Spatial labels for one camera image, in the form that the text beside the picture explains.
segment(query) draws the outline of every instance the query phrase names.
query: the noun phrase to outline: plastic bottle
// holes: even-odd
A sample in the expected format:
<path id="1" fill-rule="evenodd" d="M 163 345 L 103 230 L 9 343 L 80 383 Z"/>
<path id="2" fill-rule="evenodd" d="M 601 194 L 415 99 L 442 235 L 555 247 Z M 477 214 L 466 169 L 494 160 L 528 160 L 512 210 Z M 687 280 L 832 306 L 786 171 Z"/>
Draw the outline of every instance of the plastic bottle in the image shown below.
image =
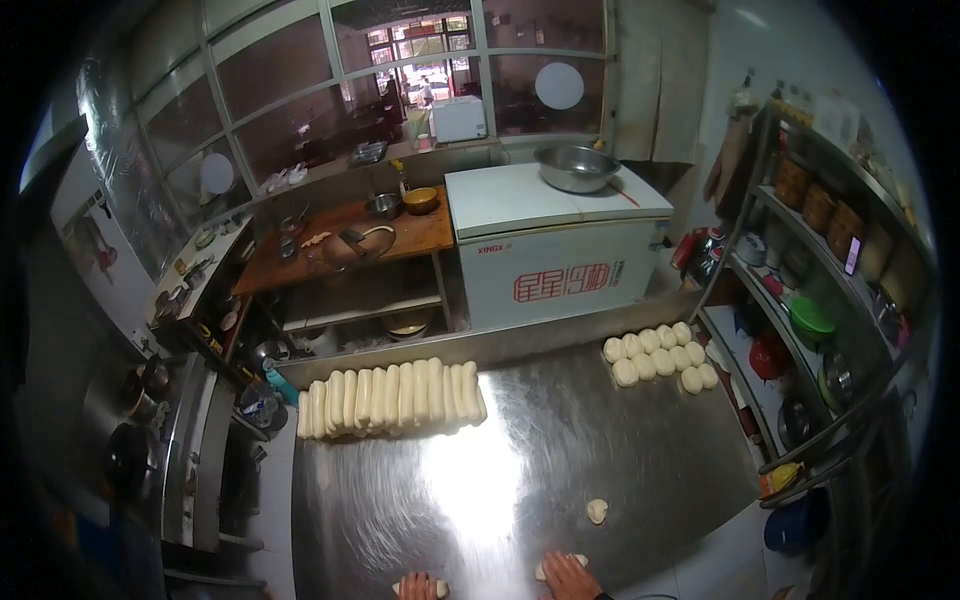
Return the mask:
<path id="1" fill-rule="evenodd" d="M 300 393 L 297 391 L 297 388 L 283 378 L 283 375 L 276 372 L 273 358 L 264 359 L 263 372 L 267 375 L 267 383 L 270 384 L 270 387 L 280 392 L 280 395 L 283 396 L 283 399 L 286 400 L 288 404 L 291 406 L 298 405 Z"/>

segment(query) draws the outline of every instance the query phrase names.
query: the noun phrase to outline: dough ball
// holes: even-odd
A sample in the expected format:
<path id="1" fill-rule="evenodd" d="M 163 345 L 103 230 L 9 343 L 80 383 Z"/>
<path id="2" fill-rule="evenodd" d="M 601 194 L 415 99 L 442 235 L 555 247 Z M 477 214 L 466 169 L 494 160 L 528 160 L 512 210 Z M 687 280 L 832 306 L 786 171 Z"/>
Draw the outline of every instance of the dough ball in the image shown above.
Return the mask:
<path id="1" fill-rule="evenodd" d="M 609 505 L 601 498 L 595 498 L 587 503 L 587 518 L 594 525 L 599 525 L 607 518 Z"/>
<path id="2" fill-rule="evenodd" d="M 623 336 L 623 349 L 627 352 L 627 358 L 633 358 L 643 352 L 643 344 L 636 334 L 628 333 Z"/>
<path id="3" fill-rule="evenodd" d="M 613 380 L 621 388 L 635 386 L 639 378 L 640 375 L 636 372 L 636 367 L 629 358 L 621 358 L 613 363 Z"/>
<path id="4" fill-rule="evenodd" d="M 704 387 L 708 390 L 712 390 L 717 387 L 717 371 L 713 368 L 710 363 L 704 363 L 703 365 L 697 367 L 697 371 L 700 372 L 700 377 L 704 380 Z"/>
<path id="5" fill-rule="evenodd" d="M 603 345 L 603 357 L 611 365 L 621 358 L 627 357 L 627 351 L 623 349 L 623 341 L 620 338 L 610 338 Z"/>
<path id="6" fill-rule="evenodd" d="M 653 329 L 644 329 L 637 337 L 640 338 L 643 351 L 647 354 L 653 354 L 654 350 L 660 347 L 660 336 Z"/>
<path id="7" fill-rule="evenodd" d="M 683 346 L 672 347 L 670 358 L 673 360 L 673 368 L 676 372 L 684 372 L 692 366 L 690 365 L 690 356 Z"/>
<path id="8" fill-rule="evenodd" d="M 577 560 L 580 561 L 580 564 L 583 566 L 587 566 L 589 563 L 589 559 L 583 554 L 574 554 L 573 556 L 577 557 Z M 546 575 L 543 574 L 543 563 L 538 564 L 537 568 L 534 569 L 534 579 L 537 581 L 546 581 Z"/>
<path id="9" fill-rule="evenodd" d="M 690 331 L 690 327 L 683 321 L 674 323 L 671 329 L 673 329 L 673 334 L 677 336 L 677 344 L 679 346 L 686 346 L 690 343 L 690 340 L 693 339 L 693 333 Z"/>
<path id="10" fill-rule="evenodd" d="M 707 360 L 707 353 L 704 352 L 704 347 L 700 346 L 697 342 L 687 342 L 684 350 L 686 350 L 686 355 L 690 357 L 690 365 L 693 367 L 699 367 Z"/>
<path id="11" fill-rule="evenodd" d="M 446 581 L 443 579 L 437 580 L 437 597 L 446 598 L 446 595 L 450 592 L 449 586 L 446 584 Z M 400 595 L 400 582 L 394 584 L 394 593 Z"/>
<path id="12" fill-rule="evenodd" d="M 673 374 L 673 371 L 676 370 L 676 367 L 674 367 L 673 364 L 673 359 L 670 358 L 670 352 L 664 350 L 663 348 L 654 350 L 654 353 L 650 355 L 650 358 L 654 361 L 654 367 L 656 367 L 658 375 L 669 377 Z"/>
<path id="13" fill-rule="evenodd" d="M 704 378 L 700 376 L 700 371 L 696 367 L 687 367 L 686 370 L 681 373 L 680 380 L 684 384 L 684 389 L 689 394 L 696 396 L 704 389 Z"/>
<path id="14" fill-rule="evenodd" d="M 654 364 L 654 359 L 650 358 L 649 354 L 638 354 L 631 358 L 630 362 L 634 363 L 634 369 L 636 369 L 636 374 L 641 381 L 650 381 L 657 376 L 657 365 Z"/>

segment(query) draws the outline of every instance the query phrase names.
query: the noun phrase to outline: white chest freezer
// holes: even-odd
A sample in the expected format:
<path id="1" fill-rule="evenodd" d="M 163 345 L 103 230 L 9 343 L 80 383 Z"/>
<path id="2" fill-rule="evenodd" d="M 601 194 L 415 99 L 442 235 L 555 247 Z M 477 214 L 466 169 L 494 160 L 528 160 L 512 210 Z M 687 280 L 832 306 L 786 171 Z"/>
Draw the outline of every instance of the white chest freezer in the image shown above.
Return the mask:
<path id="1" fill-rule="evenodd" d="M 536 163 L 445 176 L 470 326 L 485 329 L 643 297 L 673 206 L 626 168 L 568 194 Z"/>

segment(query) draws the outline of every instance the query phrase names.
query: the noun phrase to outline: hand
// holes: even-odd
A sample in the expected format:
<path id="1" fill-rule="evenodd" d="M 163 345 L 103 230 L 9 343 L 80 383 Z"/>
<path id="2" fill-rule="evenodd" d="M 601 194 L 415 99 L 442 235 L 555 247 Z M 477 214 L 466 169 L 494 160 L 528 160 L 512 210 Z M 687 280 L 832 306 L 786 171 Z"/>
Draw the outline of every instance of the hand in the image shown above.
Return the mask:
<path id="1" fill-rule="evenodd" d="M 543 557 L 543 574 L 555 600 L 593 600 L 603 593 L 572 554 L 547 552 Z"/>
<path id="2" fill-rule="evenodd" d="M 437 580 L 410 573 L 400 580 L 400 600 L 437 600 Z"/>

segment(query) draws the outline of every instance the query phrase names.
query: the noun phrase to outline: steel bowl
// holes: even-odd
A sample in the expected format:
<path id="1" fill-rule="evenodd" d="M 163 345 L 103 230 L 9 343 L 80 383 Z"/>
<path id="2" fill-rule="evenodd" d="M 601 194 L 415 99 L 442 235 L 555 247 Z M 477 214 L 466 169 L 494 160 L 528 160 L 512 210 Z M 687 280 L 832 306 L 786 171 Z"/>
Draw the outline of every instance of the steel bowl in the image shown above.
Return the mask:
<path id="1" fill-rule="evenodd" d="M 540 164 L 543 180 L 574 194 L 589 194 L 602 189 L 620 170 L 620 162 L 587 146 L 551 146 L 539 148 L 534 158 Z"/>
<path id="2" fill-rule="evenodd" d="M 385 221 L 393 221 L 403 209 L 399 194 L 378 194 L 364 204 L 367 214 Z"/>

